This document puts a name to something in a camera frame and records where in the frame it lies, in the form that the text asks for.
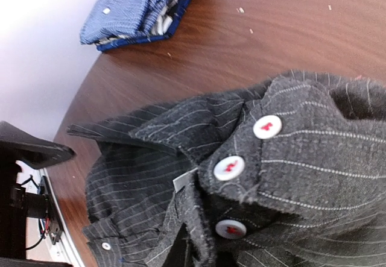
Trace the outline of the black pinstriped long sleeve shirt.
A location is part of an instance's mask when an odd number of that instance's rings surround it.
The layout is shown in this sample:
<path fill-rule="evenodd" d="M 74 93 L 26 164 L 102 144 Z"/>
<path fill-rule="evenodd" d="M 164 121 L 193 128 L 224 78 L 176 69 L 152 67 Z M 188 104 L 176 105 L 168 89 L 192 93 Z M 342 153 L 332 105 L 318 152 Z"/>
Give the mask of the black pinstriped long sleeve shirt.
<path fill-rule="evenodd" d="M 68 133 L 99 266 L 384 266 L 385 87 L 289 71 Z"/>

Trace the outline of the blue checked shirt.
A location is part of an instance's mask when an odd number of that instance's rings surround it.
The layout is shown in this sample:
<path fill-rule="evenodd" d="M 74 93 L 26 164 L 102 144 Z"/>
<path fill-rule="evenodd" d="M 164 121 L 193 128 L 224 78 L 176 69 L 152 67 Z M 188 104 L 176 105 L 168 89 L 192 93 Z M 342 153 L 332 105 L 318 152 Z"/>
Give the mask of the blue checked shirt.
<path fill-rule="evenodd" d="M 80 30 L 80 43 L 95 45 L 113 36 L 150 33 L 169 0 L 97 0 Z"/>

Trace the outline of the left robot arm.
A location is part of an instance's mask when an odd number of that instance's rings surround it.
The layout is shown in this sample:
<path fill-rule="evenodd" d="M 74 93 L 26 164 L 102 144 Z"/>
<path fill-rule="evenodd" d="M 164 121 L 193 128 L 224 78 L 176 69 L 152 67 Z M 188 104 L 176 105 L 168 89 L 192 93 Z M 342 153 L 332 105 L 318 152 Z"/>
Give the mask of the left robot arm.
<path fill-rule="evenodd" d="M 40 240 L 58 240 L 63 231 L 48 179 L 42 177 L 38 193 L 25 186 L 33 178 L 18 183 L 20 162 L 40 170 L 59 165 L 75 157 L 64 145 L 36 138 L 6 121 L 1 122 L 1 266 L 66 266 L 65 262 L 28 260 L 27 218 L 42 221 Z"/>

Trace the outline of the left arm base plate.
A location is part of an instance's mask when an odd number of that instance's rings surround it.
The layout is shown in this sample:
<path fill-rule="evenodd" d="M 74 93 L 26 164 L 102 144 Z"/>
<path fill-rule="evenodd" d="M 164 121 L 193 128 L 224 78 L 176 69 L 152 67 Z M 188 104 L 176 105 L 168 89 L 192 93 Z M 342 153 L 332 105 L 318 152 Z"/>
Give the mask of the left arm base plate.
<path fill-rule="evenodd" d="M 64 232 L 59 209 L 55 202 L 54 192 L 51 189 L 48 177 L 43 175 L 39 185 L 39 195 L 43 195 L 48 203 L 48 212 L 44 220 L 46 235 L 49 237 L 52 245 L 56 245 L 60 242 Z"/>

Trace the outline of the aluminium front rail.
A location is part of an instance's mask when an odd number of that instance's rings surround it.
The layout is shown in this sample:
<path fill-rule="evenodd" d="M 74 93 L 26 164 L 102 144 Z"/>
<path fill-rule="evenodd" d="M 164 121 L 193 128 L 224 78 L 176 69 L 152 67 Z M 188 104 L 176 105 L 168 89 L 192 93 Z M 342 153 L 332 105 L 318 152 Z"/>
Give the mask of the aluminium front rail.
<path fill-rule="evenodd" d="M 39 169 L 38 171 L 36 171 L 36 174 L 39 180 L 41 180 L 43 175 L 47 176 L 49 179 L 48 172 L 46 169 Z M 50 179 L 49 179 L 49 182 L 50 182 L 51 189 L 54 192 Z M 59 202 L 56 196 L 55 196 L 55 202 L 59 209 L 59 214 L 62 220 L 64 232 L 61 236 L 60 242 L 57 243 L 56 245 L 52 245 L 49 237 L 46 235 L 45 242 L 46 242 L 46 246 L 48 247 L 49 254 L 54 262 L 66 262 L 72 266 L 85 267 L 85 264 L 80 256 L 80 253 L 78 252 L 71 238 L 70 232 L 65 223 L 65 219 L 63 217 L 62 211 L 60 210 Z"/>

